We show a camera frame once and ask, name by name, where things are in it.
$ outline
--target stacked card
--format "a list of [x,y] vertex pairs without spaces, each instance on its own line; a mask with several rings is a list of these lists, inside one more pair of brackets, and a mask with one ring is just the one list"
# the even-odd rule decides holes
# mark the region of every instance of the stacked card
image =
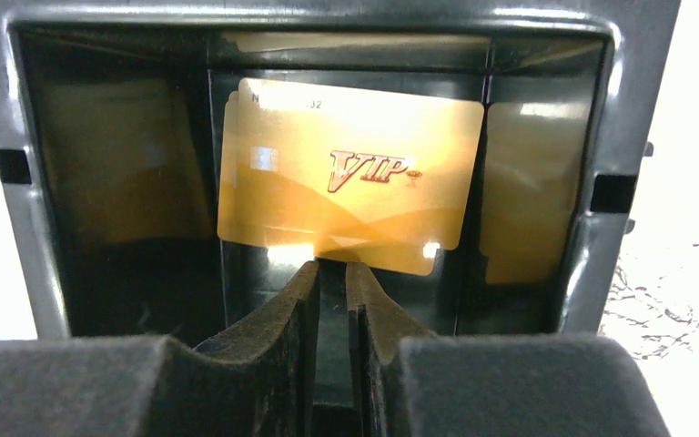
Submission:
[[224,111],[218,235],[427,275],[459,244],[479,102],[245,78]]

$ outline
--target red vip lettering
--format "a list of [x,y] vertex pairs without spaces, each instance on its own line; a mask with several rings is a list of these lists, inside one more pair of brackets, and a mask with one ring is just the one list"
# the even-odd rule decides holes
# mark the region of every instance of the red vip lettering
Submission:
[[391,175],[403,173],[409,168],[405,158],[369,155],[343,150],[334,150],[330,152],[330,155],[333,157],[333,169],[330,172],[329,193],[335,193],[339,190],[366,164],[369,164],[368,168],[365,174],[360,177],[360,180],[379,182],[381,184],[390,182]]

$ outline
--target white background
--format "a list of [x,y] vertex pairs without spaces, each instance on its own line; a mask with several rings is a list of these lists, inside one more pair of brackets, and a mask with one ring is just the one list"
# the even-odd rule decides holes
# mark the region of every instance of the white background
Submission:
[[[699,0],[683,2],[650,140],[602,331],[637,358],[672,433],[698,436]],[[0,186],[0,339],[34,337]]]

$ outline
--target gold card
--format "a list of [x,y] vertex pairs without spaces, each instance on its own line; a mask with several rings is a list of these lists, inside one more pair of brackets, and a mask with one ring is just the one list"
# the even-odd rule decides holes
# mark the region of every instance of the gold card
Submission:
[[237,222],[455,249],[482,116],[479,102],[243,79]]
[[229,96],[224,108],[218,197],[218,236],[224,240],[257,247],[301,247],[325,259],[359,261],[378,269],[425,276],[432,272],[437,247],[386,244],[357,239],[329,238],[318,241],[314,233],[271,229],[237,220],[237,104],[238,93]]

